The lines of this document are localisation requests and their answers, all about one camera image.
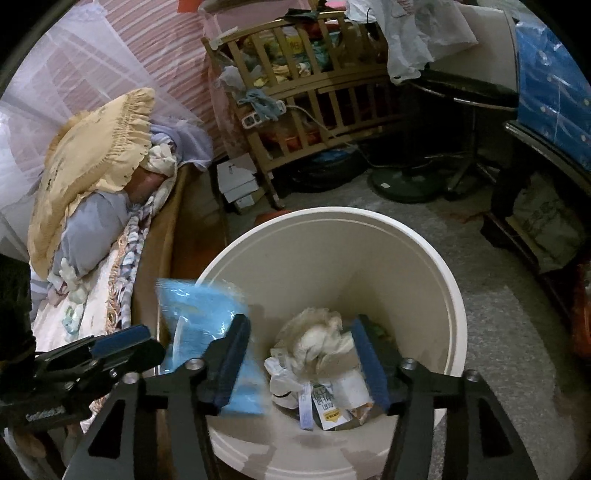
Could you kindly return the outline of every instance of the white bucket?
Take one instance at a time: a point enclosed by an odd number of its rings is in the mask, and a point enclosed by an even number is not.
[[[245,292],[262,360],[280,327],[306,307],[358,313],[394,334],[404,356],[459,376],[466,314],[449,268],[427,241],[379,213],[301,210],[253,228],[206,268],[198,283],[225,280]],[[436,424],[443,412],[436,412]],[[366,479],[381,472],[396,425],[379,416],[357,429],[300,430],[273,407],[258,418],[210,418],[216,455],[256,480]]]

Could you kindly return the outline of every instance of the floor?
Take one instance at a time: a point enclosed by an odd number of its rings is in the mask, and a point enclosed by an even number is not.
[[[540,480],[566,480],[587,448],[591,393],[569,351],[569,336],[540,286],[510,252],[480,234],[490,191],[459,202],[424,205],[384,200],[367,187],[367,173],[325,193],[292,193],[291,210],[350,206],[383,213],[413,228],[447,262],[467,314],[466,368],[481,372],[521,435]],[[245,215],[230,214],[232,239],[271,211],[266,199]],[[441,477],[444,425],[434,438],[430,479]]]

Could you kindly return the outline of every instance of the round black base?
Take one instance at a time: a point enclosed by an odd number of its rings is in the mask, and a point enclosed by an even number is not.
[[[405,174],[396,168],[377,168],[369,184],[380,196],[398,203],[427,203],[445,190],[445,177],[436,171]]]

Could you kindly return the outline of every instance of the yellow pillow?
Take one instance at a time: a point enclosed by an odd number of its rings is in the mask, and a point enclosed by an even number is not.
[[[95,190],[122,190],[147,155],[153,107],[154,89],[133,90],[94,112],[75,115],[51,142],[27,245],[33,270],[42,279],[78,204]]]

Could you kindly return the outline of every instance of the orange object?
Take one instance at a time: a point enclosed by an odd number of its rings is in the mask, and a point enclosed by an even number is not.
[[[180,14],[195,13],[203,0],[178,0],[177,12]]]
[[[286,213],[291,213],[291,210],[279,210],[278,212],[268,212],[257,215],[255,219],[255,226],[259,226],[262,223],[273,220],[274,218],[285,215]]]
[[[260,133],[260,136],[263,142],[272,142],[277,145],[279,144],[277,134],[273,132],[262,132]],[[306,138],[308,140],[308,145],[316,145],[317,143],[322,142],[322,138],[318,130],[306,133]],[[285,144],[287,145],[287,149],[290,152],[295,152],[303,148],[300,137],[286,137]]]

